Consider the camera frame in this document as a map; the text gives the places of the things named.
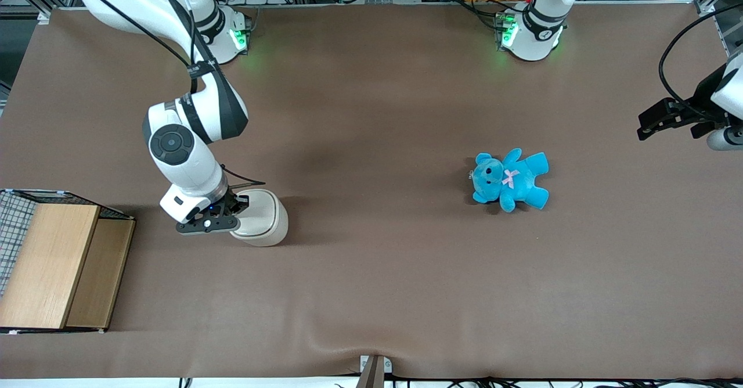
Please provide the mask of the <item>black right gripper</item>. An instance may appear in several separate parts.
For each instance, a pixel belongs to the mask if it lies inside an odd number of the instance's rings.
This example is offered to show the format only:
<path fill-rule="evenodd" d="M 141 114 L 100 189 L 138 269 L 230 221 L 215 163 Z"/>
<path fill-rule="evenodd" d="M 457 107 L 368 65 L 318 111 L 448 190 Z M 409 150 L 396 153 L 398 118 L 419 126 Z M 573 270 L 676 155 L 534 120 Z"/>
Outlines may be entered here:
<path fill-rule="evenodd" d="M 239 211 L 249 207 L 249 195 L 228 189 L 223 197 L 197 211 L 185 224 L 177 223 L 176 232 L 181 235 L 232 232 L 240 227 Z"/>

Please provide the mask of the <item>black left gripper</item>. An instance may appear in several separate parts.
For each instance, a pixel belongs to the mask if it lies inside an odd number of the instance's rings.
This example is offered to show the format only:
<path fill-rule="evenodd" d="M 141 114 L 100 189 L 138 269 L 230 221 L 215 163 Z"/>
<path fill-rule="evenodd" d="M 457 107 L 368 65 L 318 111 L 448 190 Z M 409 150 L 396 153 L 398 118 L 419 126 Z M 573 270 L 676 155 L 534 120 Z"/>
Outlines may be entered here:
<path fill-rule="evenodd" d="M 726 65 L 721 65 L 699 82 L 690 97 L 678 98 L 680 115 L 675 99 L 661 99 L 640 113 L 637 138 L 645 141 L 661 131 L 690 126 L 694 139 L 706 136 L 709 140 L 728 140 L 729 116 L 712 99 L 722 83 L 725 70 Z"/>

